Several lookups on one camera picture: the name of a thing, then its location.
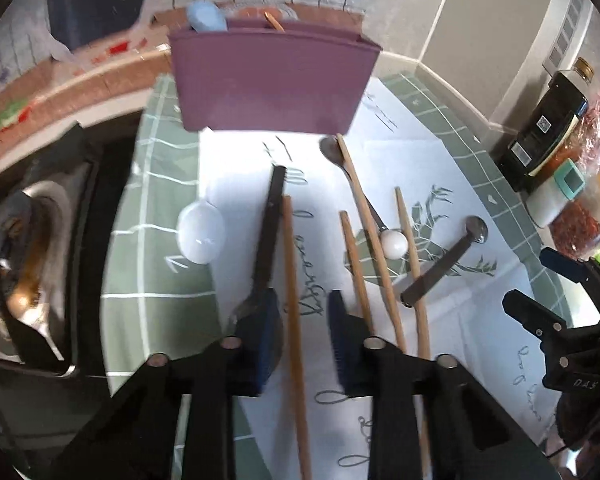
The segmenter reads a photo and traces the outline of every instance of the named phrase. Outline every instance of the plastic bag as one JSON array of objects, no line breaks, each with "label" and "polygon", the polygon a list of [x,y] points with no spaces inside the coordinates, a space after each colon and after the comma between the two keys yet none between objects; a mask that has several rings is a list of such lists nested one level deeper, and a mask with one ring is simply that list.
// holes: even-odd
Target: plastic bag
[{"label": "plastic bag", "polygon": [[565,143],[542,168],[540,179],[548,179],[570,158],[585,178],[600,170],[600,92]]}]

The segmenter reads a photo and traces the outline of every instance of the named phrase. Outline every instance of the screw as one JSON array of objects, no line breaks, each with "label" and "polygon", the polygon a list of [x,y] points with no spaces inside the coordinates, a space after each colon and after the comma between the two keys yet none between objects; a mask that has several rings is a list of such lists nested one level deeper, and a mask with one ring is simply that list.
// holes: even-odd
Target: screw
[{"label": "screw", "polygon": [[436,362],[443,368],[455,368],[458,366],[458,361],[451,354],[440,354],[436,358]]},{"label": "screw", "polygon": [[384,339],[379,337],[367,337],[364,341],[365,348],[369,350],[380,350],[386,346]]},{"label": "screw", "polygon": [[151,354],[149,356],[149,358],[146,360],[146,363],[149,366],[152,366],[154,368],[159,368],[161,366],[164,366],[168,362],[169,362],[169,356],[167,354],[162,354],[162,353]]},{"label": "screw", "polygon": [[239,337],[236,337],[235,335],[230,335],[230,336],[222,339],[220,346],[227,350],[233,350],[235,348],[240,348],[241,344],[242,344],[242,339],[240,339]]}]

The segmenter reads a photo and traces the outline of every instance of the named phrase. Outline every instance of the cable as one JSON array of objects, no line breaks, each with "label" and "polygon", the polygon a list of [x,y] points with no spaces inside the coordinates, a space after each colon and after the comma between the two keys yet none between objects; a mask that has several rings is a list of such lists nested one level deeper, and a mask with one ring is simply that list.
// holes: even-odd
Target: cable
[{"label": "cable", "polygon": [[545,456],[546,456],[547,460],[551,460],[551,459],[552,459],[554,456],[556,456],[556,455],[558,455],[558,454],[562,453],[562,452],[563,452],[565,449],[568,449],[568,447],[569,447],[569,446],[568,446],[567,444],[565,444],[565,445],[564,445],[564,446],[562,446],[560,449],[558,449],[558,451],[554,451],[553,453],[551,453],[551,454],[548,454],[548,455],[545,455]]}]

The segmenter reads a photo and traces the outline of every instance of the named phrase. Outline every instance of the plastic bottle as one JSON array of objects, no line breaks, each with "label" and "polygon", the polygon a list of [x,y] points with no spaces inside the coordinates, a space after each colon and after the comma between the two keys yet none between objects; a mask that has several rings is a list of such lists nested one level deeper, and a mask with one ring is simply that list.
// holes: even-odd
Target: plastic bottle
[{"label": "plastic bottle", "polygon": [[589,258],[600,246],[600,173],[551,224],[555,248],[571,258]]},{"label": "plastic bottle", "polygon": [[571,159],[526,199],[526,210],[539,227],[547,227],[584,188],[584,177]]}]

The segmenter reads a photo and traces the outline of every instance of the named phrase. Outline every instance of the light blue object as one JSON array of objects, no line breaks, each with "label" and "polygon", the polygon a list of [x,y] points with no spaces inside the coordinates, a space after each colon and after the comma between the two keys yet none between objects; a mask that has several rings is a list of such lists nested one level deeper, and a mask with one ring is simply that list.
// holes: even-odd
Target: light blue object
[{"label": "light blue object", "polygon": [[196,32],[226,30],[226,18],[222,10],[209,0],[195,0],[187,6],[187,19]]},{"label": "light blue object", "polygon": [[555,170],[554,180],[568,200],[576,198],[584,188],[584,177],[570,158]]}]

